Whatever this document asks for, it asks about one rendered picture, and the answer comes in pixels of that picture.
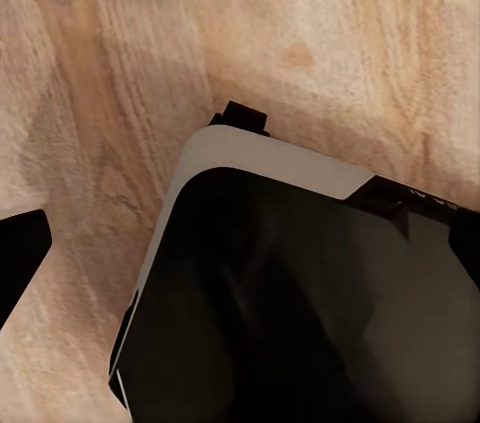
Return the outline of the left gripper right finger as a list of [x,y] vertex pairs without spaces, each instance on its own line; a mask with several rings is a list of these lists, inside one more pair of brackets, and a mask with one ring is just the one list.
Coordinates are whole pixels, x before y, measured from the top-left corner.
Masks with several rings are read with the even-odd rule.
[[480,289],[480,212],[457,209],[448,244],[478,289]]

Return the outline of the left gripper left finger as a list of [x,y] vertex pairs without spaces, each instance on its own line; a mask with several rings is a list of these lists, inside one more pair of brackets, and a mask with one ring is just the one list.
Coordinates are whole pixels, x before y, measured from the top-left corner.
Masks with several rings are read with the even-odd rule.
[[0,220],[0,329],[51,248],[43,209]]

